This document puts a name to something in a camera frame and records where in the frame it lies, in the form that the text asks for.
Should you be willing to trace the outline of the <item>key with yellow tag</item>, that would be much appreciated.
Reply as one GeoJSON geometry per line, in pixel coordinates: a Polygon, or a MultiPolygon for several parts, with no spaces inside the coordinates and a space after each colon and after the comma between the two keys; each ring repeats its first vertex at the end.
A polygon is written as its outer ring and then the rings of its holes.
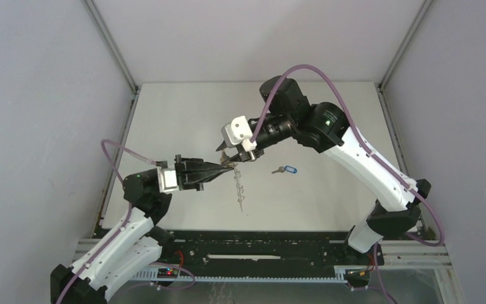
{"type": "Polygon", "coordinates": [[[235,166],[237,166],[237,163],[232,162],[230,160],[230,157],[226,154],[225,151],[221,152],[220,163],[224,167],[228,167],[228,168],[234,168],[235,166]]]}

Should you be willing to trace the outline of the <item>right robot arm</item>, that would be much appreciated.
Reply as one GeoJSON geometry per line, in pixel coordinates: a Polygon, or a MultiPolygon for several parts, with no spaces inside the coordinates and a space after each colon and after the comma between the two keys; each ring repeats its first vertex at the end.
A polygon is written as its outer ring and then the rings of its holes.
{"type": "Polygon", "coordinates": [[[416,225],[431,183],[408,177],[384,159],[349,123],[346,111],[330,102],[310,104],[290,78],[271,78],[259,93],[264,101],[272,98],[265,119],[239,116],[222,127],[223,142],[217,150],[237,149],[222,164],[254,161],[265,148],[293,138],[342,165],[376,197],[372,211],[350,230],[342,249],[352,265],[365,260],[380,240],[397,238],[416,225]]]}

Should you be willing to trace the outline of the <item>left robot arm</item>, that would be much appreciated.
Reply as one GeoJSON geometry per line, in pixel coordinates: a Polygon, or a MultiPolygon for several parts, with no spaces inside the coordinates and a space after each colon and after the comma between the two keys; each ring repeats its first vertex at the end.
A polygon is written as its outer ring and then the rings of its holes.
{"type": "Polygon", "coordinates": [[[171,234],[158,227],[176,191],[202,191],[204,184],[231,171],[229,165],[177,155],[173,166],[152,161],[153,168],[122,180],[129,207],[118,223],[70,266],[50,275],[51,303],[108,303],[146,265],[168,263],[175,255],[171,234]]]}

